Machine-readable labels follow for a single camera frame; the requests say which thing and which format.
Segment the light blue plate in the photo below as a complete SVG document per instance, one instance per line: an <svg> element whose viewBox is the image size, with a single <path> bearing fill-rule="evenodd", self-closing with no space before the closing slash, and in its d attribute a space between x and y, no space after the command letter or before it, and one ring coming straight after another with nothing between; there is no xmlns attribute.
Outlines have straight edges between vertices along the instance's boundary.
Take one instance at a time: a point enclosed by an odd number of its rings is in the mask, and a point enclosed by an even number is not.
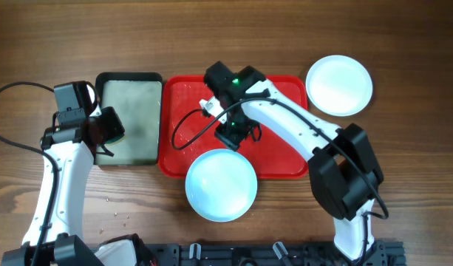
<svg viewBox="0 0 453 266"><path fill-rule="evenodd" d="M252 206L258 179L251 163L240 153L214 149L189 167L185 193L190 206L204 219L231 222Z"/></svg>

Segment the white plate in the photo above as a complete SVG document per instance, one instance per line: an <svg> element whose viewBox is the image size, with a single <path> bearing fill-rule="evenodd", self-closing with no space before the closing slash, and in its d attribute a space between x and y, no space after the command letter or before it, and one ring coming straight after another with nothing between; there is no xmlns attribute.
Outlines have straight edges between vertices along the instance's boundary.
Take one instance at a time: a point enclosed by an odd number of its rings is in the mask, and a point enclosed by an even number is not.
<svg viewBox="0 0 453 266"><path fill-rule="evenodd" d="M308 70L305 87L310 102L336 117L355 115L371 101L373 82L367 69L345 55L329 55Z"/></svg>

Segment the green yellow sponge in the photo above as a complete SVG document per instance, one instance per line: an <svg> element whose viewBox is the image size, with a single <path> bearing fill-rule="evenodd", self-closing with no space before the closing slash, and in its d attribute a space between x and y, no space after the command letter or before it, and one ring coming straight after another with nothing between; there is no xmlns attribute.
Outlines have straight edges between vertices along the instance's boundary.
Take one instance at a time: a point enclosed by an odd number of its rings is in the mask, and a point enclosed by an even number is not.
<svg viewBox="0 0 453 266"><path fill-rule="evenodd" d="M105 144L106 144L106 145L114 145L114 144L119 143L120 141L122 141L124 138L125 138L125 135L122 134L122 135L117 136L117 137L115 137L115 138L113 138L113 139L111 139L111 140L107 140L107 141L105 142Z"/></svg>

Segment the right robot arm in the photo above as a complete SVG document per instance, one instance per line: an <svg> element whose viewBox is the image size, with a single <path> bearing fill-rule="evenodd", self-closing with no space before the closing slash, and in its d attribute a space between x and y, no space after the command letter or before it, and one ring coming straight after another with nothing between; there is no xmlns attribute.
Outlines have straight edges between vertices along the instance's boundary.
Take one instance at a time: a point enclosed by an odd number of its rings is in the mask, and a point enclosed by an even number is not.
<svg viewBox="0 0 453 266"><path fill-rule="evenodd" d="M308 164L313 196L333 217L335 247L363 265L374 242L373 204L383 210L379 218L389 216L378 194L384 175L367 133L354 123L341 128L312 115L251 66L232 72L218 61L204 82L219 101L216 138L233 151L247 137L260 140L262 126L283 139Z"/></svg>

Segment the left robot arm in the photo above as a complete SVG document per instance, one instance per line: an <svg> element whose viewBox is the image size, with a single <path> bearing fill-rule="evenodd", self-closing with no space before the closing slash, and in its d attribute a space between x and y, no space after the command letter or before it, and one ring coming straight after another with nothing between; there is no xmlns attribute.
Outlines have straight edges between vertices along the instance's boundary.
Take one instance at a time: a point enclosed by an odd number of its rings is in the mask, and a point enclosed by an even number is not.
<svg viewBox="0 0 453 266"><path fill-rule="evenodd" d="M86 181L98 146L124 133L112 107L76 119L58 112L59 126L41 141L45 170L33 221L21 247L4 253L3 265L155 265L137 234L120 236L92 251L83 241Z"/></svg>

